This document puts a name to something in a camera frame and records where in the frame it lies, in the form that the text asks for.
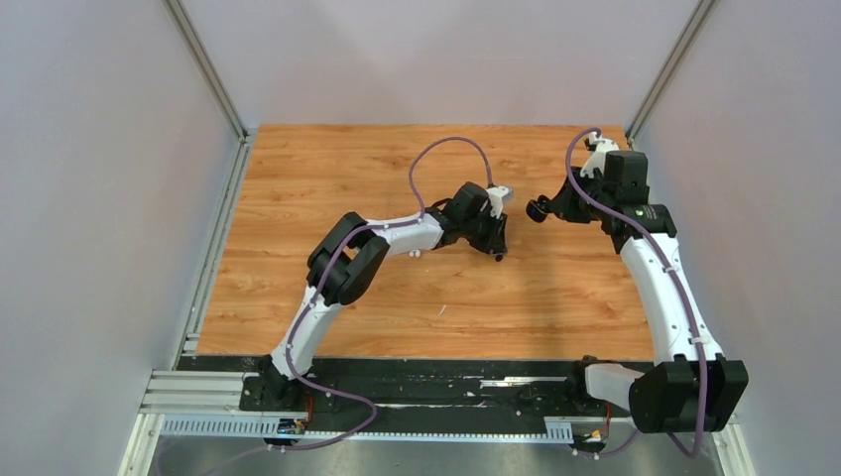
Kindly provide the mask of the black earbud charging case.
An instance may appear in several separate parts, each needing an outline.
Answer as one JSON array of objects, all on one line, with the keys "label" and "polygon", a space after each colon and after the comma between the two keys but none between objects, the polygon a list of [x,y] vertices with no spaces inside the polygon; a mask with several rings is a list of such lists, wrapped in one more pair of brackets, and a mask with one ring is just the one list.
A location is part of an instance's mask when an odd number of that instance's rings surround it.
[{"label": "black earbud charging case", "polygon": [[543,223],[548,217],[548,212],[542,202],[530,199],[526,206],[527,217],[535,223]]}]

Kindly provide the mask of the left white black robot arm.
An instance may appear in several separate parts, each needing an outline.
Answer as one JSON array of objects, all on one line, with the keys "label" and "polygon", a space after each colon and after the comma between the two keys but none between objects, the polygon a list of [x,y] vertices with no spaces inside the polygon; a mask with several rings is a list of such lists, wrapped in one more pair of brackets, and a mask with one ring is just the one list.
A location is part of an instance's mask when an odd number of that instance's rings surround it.
[{"label": "left white black robot arm", "polygon": [[454,196],[402,218],[343,215],[310,253],[300,308],[281,342],[258,365],[263,396],[281,410],[303,397],[304,376],[336,315],[362,297],[390,257],[432,251],[465,240],[502,260],[508,252],[505,205],[512,189],[466,182]]}]

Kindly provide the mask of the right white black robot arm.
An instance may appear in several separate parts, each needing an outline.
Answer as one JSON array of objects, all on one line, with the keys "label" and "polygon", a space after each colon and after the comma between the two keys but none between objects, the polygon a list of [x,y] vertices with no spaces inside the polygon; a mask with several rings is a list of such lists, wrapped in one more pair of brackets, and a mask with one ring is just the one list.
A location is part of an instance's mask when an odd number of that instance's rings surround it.
[{"label": "right white black robot arm", "polygon": [[642,372],[585,356],[566,387],[570,407],[591,414],[604,404],[629,412],[643,433],[718,432],[743,396],[749,374],[729,360],[706,326],[681,268],[668,208],[650,201],[649,161],[634,151],[595,153],[570,167],[554,197],[529,201],[527,215],[599,222],[640,295],[655,349]]}]

